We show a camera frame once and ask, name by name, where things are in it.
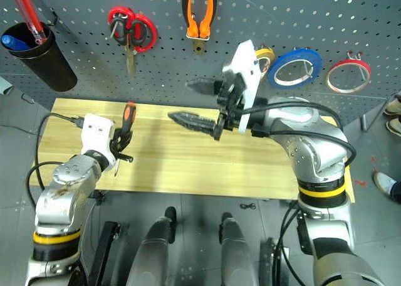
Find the yellow ring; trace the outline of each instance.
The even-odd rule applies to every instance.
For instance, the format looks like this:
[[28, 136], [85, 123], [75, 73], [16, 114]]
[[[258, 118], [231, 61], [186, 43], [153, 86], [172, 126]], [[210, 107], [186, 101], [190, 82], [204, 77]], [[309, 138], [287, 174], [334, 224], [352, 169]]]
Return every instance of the yellow ring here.
[[64, 242], [69, 242], [71, 240], [79, 238], [81, 235], [81, 231], [77, 231], [76, 233], [66, 235], [66, 236], [57, 236], [57, 237], [42, 237], [33, 232], [33, 241], [37, 244], [60, 244]]
[[302, 192], [303, 194], [308, 195], [308, 196], [317, 197], [317, 198], [329, 198], [329, 197], [333, 197], [333, 196], [339, 195], [342, 192], [344, 192], [345, 184], [343, 184], [338, 189], [335, 189], [332, 191], [327, 191], [327, 192], [314, 192], [314, 191], [305, 190], [301, 187], [298, 187], [298, 188], [299, 188], [300, 192]]
[[263, 48], [255, 51], [256, 58], [260, 59], [268, 59], [270, 61], [269, 66], [276, 60], [276, 55], [271, 48]]

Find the yellow tape roll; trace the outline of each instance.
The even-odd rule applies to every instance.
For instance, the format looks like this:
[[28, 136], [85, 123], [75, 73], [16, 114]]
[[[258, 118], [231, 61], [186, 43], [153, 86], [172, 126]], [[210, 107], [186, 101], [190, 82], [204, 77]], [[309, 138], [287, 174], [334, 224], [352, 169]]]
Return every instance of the yellow tape roll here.
[[261, 48], [260, 50], [255, 51], [255, 54], [258, 61], [261, 61], [263, 59], [266, 60], [266, 65], [263, 67], [261, 72], [262, 79], [268, 72], [270, 65], [276, 60], [276, 55], [271, 48]]

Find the orange screwdriver handle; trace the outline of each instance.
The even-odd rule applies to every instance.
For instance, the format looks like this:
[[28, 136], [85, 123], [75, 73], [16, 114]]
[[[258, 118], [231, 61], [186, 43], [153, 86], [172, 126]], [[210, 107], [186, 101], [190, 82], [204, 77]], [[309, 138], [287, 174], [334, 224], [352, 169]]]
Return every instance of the orange screwdriver handle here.
[[196, 21], [192, 18], [192, 12], [190, 10], [190, 1], [191, 0], [181, 0], [182, 15], [185, 19], [185, 23], [187, 24], [187, 36], [198, 37], [199, 36], [198, 26], [196, 25]]
[[207, 0], [206, 15], [199, 26], [199, 37], [209, 38], [211, 35], [211, 24], [216, 13], [217, 0]]
[[123, 115], [123, 125], [121, 127], [121, 134], [129, 134], [131, 132], [131, 127], [133, 121], [135, 120], [135, 114], [137, 113], [137, 107], [133, 102], [127, 102], [124, 115]]

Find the tape roll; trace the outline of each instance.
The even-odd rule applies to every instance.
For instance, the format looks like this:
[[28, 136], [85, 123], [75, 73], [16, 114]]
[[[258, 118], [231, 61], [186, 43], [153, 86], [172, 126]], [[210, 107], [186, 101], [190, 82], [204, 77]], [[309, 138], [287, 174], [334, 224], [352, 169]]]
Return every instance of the tape roll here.
[[[353, 66], [358, 67], [361, 70], [361, 73], [362, 73], [362, 71], [365, 72], [366, 76], [364, 74], [362, 74], [362, 76], [364, 78], [363, 83], [361, 85], [351, 88], [351, 89], [342, 89], [342, 88], [335, 87], [330, 82], [331, 74], [335, 70], [337, 70], [339, 68], [343, 68], [344, 66], [347, 66], [347, 65], [353, 65]], [[370, 75], [371, 75], [370, 66], [366, 62], [358, 60], [358, 59], [347, 59], [347, 60], [343, 60], [343, 61], [336, 63], [335, 65], [333, 65], [330, 68], [330, 70], [328, 71], [327, 76], [326, 76], [326, 84], [330, 89], [332, 89], [336, 93], [357, 93], [357, 92], [360, 92], [361, 90], [363, 90], [369, 84]]]
[[[297, 61], [309, 63], [310, 69], [305, 71], [305, 75], [291, 81], [280, 80], [278, 72], [286, 65]], [[303, 85], [313, 81], [319, 75], [322, 65], [323, 62], [318, 52], [309, 49], [294, 50], [282, 55], [270, 66], [268, 71], [268, 80], [275, 88], [290, 89], [302, 87]]]
[[262, 48], [260, 50], [257, 50], [255, 52], [256, 58], [260, 62], [261, 60], [266, 60], [266, 64], [263, 66], [261, 70], [261, 79], [265, 76], [265, 74], [268, 72], [269, 67], [271, 64], [276, 60], [276, 55], [274, 54], [273, 49], [271, 48]]

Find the wooden board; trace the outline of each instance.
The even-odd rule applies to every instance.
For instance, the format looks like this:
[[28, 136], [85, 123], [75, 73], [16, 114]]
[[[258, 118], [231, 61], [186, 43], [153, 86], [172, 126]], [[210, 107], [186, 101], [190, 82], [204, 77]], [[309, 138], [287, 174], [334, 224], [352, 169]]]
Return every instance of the wooden board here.
[[[72, 116], [92, 113], [108, 117], [121, 126], [125, 104], [120, 102], [58, 98], [53, 112]], [[97, 189], [161, 193], [245, 196], [295, 199], [298, 185], [283, 148], [268, 138], [224, 131], [221, 140], [187, 130], [167, 116], [178, 110], [217, 118], [217, 110], [161, 105], [137, 105], [134, 137], [124, 153], [134, 161], [120, 162], [102, 174]], [[81, 129], [50, 117], [39, 147], [39, 161], [65, 162], [81, 150]], [[54, 166], [41, 169], [45, 184]], [[349, 172], [348, 192], [353, 200]], [[37, 184], [33, 174], [32, 184]]]

